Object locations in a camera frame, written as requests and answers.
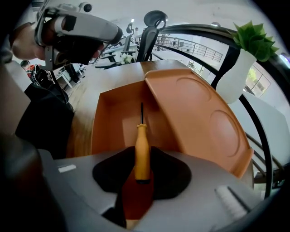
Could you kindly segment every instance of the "white ceiling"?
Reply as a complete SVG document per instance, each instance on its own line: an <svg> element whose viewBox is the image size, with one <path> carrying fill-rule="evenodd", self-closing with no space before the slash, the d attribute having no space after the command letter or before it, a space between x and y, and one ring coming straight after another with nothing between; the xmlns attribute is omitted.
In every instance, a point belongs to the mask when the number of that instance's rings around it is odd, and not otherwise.
<svg viewBox="0 0 290 232"><path fill-rule="evenodd" d="M161 10L168 15L167 25L211 24L219 22L222 27L235 29L233 22L243 25L252 20L264 23L265 31L274 36L277 45L283 43L272 26L251 0L86 0L93 5L92 15L117 22L126 34L126 27L134 18L133 27L144 28L143 18L152 10ZM83 0L50 0L50 4L70 3L79 5Z"/></svg>

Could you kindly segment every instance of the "office chair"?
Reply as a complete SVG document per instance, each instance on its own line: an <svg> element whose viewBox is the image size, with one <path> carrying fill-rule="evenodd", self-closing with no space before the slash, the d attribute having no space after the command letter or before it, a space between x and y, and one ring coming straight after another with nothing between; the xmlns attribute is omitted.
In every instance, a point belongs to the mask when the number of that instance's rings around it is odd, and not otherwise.
<svg viewBox="0 0 290 232"><path fill-rule="evenodd" d="M129 51L129 48L130 48L130 43L131 43L131 38L132 38L132 35L134 34L134 29L132 29L132 23L129 23L128 26L127 26L127 33L131 33L130 35L128 35L125 39L125 44L124 44L124 48L123 48L123 51L121 52L121 54L125 53L125 54L129 54L129 55L132 55L133 53L135 53L135 51ZM95 68L104 68L104 69L109 69L109 68L112 68L112 67L115 67L115 66L118 66L119 63L116 62L115 60L115 56L116 55L113 55L113 52L114 51L111 51L111 52L105 52L104 54L109 54L108 56L104 56L102 57L101 59L109 59L109 62L107 63L101 63L101 64L97 64L95 65Z"/></svg>
<svg viewBox="0 0 290 232"><path fill-rule="evenodd" d="M166 26L167 18L167 15L160 10L154 10L145 15L144 23L148 27L142 34L136 62L148 61L159 32ZM164 22L164 26L163 28L158 29L157 27L161 22Z"/></svg>

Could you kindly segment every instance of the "potted plant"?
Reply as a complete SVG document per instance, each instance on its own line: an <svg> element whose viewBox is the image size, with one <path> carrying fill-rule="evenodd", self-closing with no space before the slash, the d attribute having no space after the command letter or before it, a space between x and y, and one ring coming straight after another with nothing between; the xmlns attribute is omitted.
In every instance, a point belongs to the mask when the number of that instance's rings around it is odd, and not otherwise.
<svg viewBox="0 0 290 232"><path fill-rule="evenodd" d="M131 61L133 59L133 57L131 55L128 55L125 53L122 54L121 57L122 57L122 61L121 61L122 64L129 64L129 63L131 63Z"/></svg>
<svg viewBox="0 0 290 232"><path fill-rule="evenodd" d="M272 37L266 37L263 24L253 25L252 21L231 33L235 43L241 48L236 64L222 76L217 83L216 91L228 103L235 102L242 94L247 74L256 60L267 61L278 48Z"/></svg>

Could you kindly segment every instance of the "yellow screwdriver handle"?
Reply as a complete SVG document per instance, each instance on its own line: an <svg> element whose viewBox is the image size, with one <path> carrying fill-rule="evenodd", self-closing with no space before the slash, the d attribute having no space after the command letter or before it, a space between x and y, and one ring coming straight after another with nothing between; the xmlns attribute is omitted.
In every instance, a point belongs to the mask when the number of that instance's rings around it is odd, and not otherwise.
<svg viewBox="0 0 290 232"><path fill-rule="evenodd" d="M150 151L146 128L146 124L137 126L138 135L135 145L135 179L142 184L147 184L150 181Z"/></svg>

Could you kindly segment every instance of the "wooden desk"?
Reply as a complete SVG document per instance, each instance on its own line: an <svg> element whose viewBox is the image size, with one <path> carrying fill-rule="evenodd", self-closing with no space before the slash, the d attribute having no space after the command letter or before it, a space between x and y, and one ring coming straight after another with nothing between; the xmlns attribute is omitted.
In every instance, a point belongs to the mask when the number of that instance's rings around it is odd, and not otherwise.
<svg viewBox="0 0 290 232"><path fill-rule="evenodd" d="M72 92L70 103L75 109L67 145L67 158L91 155L92 127L99 95L127 84L143 81L150 70L186 68L177 60L158 60L122 65L107 70L87 67L86 77Z"/></svg>

